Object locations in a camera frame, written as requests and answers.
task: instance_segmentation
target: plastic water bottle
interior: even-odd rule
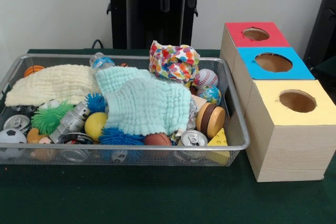
[[[93,69],[103,70],[109,67],[114,67],[116,64],[101,52],[96,53],[90,58],[90,66]]]

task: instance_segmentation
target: metal basket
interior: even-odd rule
[[[25,70],[32,65],[51,67],[73,64],[88,65],[91,56],[33,55],[16,59],[0,84],[0,130],[4,122],[17,112],[4,106],[6,93]],[[116,64],[126,62],[130,67],[147,69],[149,57],[109,56]],[[238,96],[226,62],[219,58],[201,58],[200,69],[212,69],[218,75],[218,88],[225,93],[229,88],[235,112],[225,119],[225,134],[229,146],[131,146],[131,145],[65,145],[65,144],[4,144],[0,143],[1,164],[32,165],[164,165],[164,166],[229,166],[240,150],[249,145],[249,136],[241,113]],[[31,154],[54,156],[49,161],[32,158]],[[209,158],[216,155],[216,161]]]

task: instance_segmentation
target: baseball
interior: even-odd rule
[[[204,85],[218,85],[218,76],[214,71],[210,69],[201,69],[199,71],[200,78],[198,79],[197,88],[201,88]]]

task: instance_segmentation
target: stacked wooden boxes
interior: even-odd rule
[[[258,182],[318,180],[336,150],[336,106],[274,23],[228,23],[232,72]]]

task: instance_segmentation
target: blue lid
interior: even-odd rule
[[[241,47],[238,51],[252,79],[315,80],[305,63],[291,47]],[[267,53],[288,59],[292,63],[292,68],[286,72],[271,72],[263,69],[257,63],[256,57]]]

